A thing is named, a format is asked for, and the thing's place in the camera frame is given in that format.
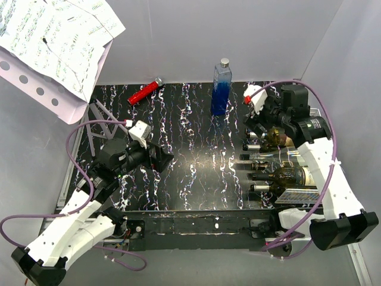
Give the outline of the dark green wine bottle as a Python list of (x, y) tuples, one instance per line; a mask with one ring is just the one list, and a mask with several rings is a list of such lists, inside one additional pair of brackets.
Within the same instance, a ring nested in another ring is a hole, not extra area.
[(272, 148), (283, 148), (283, 147), (293, 147), (293, 140), (288, 137), (283, 129), (271, 128), (264, 135), (264, 142), (262, 144), (262, 149), (269, 150)]

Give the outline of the clear glass bottle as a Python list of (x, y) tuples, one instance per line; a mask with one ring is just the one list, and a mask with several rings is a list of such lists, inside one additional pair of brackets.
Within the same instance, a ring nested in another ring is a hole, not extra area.
[(300, 165), (305, 163), (305, 160), (301, 157), (297, 150), (278, 150), (270, 153), (251, 153), (241, 154), (240, 160), (251, 161), (266, 161), (275, 163), (298, 163)]

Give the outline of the blue square glass bottle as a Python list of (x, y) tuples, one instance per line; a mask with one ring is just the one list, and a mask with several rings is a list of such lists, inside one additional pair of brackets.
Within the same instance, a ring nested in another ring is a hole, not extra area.
[(227, 102), (232, 81), (232, 71), (229, 59), (222, 58), (214, 68), (213, 93), (211, 99), (211, 114), (221, 116), (226, 113)]

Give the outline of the dark wine bottle white label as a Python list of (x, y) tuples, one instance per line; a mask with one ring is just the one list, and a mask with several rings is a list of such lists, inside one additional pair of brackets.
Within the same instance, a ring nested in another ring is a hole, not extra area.
[(315, 180), (308, 167), (280, 167), (271, 173), (255, 172), (251, 176), (253, 181), (271, 181), (283, 187), (316, 187)]

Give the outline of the red glitter microphone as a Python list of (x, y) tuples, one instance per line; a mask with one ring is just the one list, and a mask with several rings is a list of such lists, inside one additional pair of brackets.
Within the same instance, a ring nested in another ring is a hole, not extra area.
[(127, 102), (133, 106), (146, 98), (149, 94), (153, 93), (155, 90), (157, 90), (159, 87), (163, 86), (163, 80), (160, 77), (156, 77), (153, 82), (146, 85), (143, 89), (140, 91), (135, 92), (131, 97), (127, 99)]

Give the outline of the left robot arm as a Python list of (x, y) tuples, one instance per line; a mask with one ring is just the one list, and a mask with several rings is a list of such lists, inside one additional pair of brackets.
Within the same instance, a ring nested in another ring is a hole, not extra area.
[(120, 210), (100, 209), (119, 188), (119, 179), (141, 166), (161, 173), (173, 158), (151, 142), (108, 140), (58, 216), (29, 245), (13, 251), (19, 270), (34, 285), (59, 285), (80, 256), (130, 228)]

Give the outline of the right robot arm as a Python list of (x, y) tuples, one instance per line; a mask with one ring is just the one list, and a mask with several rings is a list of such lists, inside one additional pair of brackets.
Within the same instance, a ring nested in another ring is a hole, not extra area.
[(281, 128), (310, 169), (320, 194), (309, 212), (285, 209), (269, 222), (270, 232), (282, 237), (294, 232), (311, 238), (320, 250), (358, 243), (379, 224), (354, 195), (336, 158), (337, 143), (330, 119), (311, 116), (308, 104), (313, 89), (298, 80), (280, 82), (280, 96), (263, 87), (249, 85), (243, 102), (249, 108), (244, 124), (258, 136)]

